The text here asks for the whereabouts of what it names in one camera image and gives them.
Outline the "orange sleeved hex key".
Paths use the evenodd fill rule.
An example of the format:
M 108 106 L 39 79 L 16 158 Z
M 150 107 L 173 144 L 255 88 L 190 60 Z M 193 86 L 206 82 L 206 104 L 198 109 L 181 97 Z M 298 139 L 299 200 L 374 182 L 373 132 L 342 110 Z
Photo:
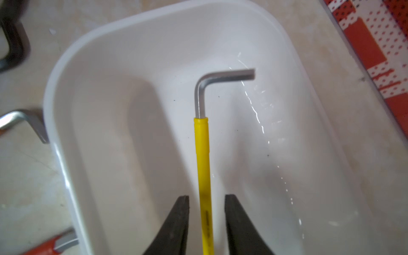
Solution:
M 27 109 L 16 109 L 2 115 L 1 135 L 21 122 L 27 122 L 43 144 L 50 143 L 42 117 Z

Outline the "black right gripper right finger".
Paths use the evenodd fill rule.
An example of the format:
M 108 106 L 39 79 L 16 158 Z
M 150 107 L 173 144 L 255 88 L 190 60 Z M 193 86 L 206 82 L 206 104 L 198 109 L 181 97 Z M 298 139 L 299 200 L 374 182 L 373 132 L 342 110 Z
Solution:
M 225 196 L 225 219 L 228 250 L 231 255 L 272 255 L 273 251 L 259 235 L 238 198 Z

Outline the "red sleeved hex key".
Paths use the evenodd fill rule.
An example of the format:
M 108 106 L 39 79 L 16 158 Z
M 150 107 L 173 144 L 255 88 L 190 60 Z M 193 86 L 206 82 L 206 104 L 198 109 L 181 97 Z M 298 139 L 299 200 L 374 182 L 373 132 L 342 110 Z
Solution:
M 79 239 L 72 228 L 24 252 L 23 255 L 61 255 L 78 244 Z

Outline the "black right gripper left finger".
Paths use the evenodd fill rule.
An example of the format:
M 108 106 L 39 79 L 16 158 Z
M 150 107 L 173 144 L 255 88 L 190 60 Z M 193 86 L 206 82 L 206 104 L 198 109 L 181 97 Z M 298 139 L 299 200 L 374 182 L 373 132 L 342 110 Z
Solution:
M 185 255 L 189 230 L 189 196 L 177 198 L 144 255 Z

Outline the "yellow sleeved hex key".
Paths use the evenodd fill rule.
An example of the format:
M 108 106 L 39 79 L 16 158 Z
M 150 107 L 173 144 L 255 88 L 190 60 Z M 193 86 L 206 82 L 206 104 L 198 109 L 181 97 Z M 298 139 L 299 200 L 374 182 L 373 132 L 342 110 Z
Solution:
M 210 149 L 209 149 L 209 127 L 205 111 L 205 90 L 211 84 L 222 82 L 254 80 L 255 69 L 230 70 L 214 72 L 204 75 L 195 85 L 194 90 L 194 137 L 197 155 L 199 202 L 201 214 L 201 232 L 203 254 L 214 254 L 213 217 L 211 203 L 210 182 Z

